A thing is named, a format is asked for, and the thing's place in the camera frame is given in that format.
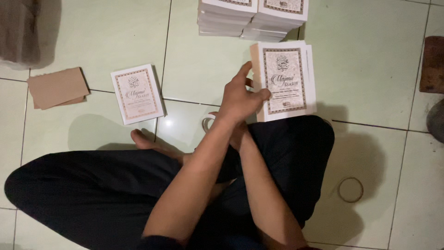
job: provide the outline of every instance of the tile floor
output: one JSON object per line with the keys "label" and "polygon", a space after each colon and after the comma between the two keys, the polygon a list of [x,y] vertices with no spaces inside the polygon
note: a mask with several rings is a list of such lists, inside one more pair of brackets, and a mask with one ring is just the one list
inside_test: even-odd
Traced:
{"label": "tile floor", "polygon": [[[2,183],[47,153],[132,149],[134,128],[190,152],[203,137],[200,117],[218,110],[224,84],[249,60],[251,41],[197,35],[197,0],[55,2],[42,0],[42,63],[30,72],[0,66]],[[299,39],[313,45],[318,115],[333,121],[337,139],[307,239],[326,250],[442,249],[444,145],[426,133],[425,117],[444,95],[420,93],[418,69],[424,36],[444,36],[444,1],[310,0],[309,16]],[[168,116],[124,126],[109,73],[146,63],[156,66]],[[87,102],[33,109],[29,75],[78,66]],[[335,193],[350,176],[365,190],[353,204]],[[1,192],[0,250],[13,249],[82,247]]]}

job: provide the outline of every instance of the person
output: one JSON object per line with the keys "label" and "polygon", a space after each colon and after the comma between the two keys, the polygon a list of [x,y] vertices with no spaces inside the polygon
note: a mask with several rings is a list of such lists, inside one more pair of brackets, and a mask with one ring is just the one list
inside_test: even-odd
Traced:
{"label": "person", "polygon": [[312,249],[313,214],[334,143],[317,116],[246,125],[270,92],[246,90],[247,62],[192,154],[131,137],[141,150],[52,153],[15,170],[9,200],[92,250]]}

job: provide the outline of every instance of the finger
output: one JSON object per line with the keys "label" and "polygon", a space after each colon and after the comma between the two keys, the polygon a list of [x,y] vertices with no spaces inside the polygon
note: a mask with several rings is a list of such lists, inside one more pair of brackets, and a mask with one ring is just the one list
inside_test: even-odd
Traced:
{"label": "finger", "polygon": [[250,69],[253,67],[253,64],[251,61],[248,61],[244,65],[242,65],[241,69],[239,70],[237,76],[241,76],[242,78],[246,78],[248,76],[248,73],[250,72]]}
{"label": "finger", "polygon": [[268,89],[261,89],[261,91],[257,93],[251,94],[251,96],[259,102],[266,101],[270,98],[271,93]]}
{"label": "finger", "polygon": [[247,85],[248,87],[253,87],[253,80],[249,79],[249,78],[245,78],[245,85]]}

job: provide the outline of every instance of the black trousers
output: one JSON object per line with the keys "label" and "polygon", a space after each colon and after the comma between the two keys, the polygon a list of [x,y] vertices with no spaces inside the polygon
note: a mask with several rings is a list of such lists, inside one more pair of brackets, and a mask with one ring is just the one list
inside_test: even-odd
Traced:
{"label": "black trousers", "polygon": [[[303,227],[320,197],[333,129],[317,116],[302,116],[255,123],[249,130]],[[53,153],[15,170],[4,190],[17,208],[83,247],[134,249],[178,171],[176,160],[154,150]],[[230,147],[218,182],[234,178],[207,207],[189,248],[217,234],[255,236],[240,157]]]}

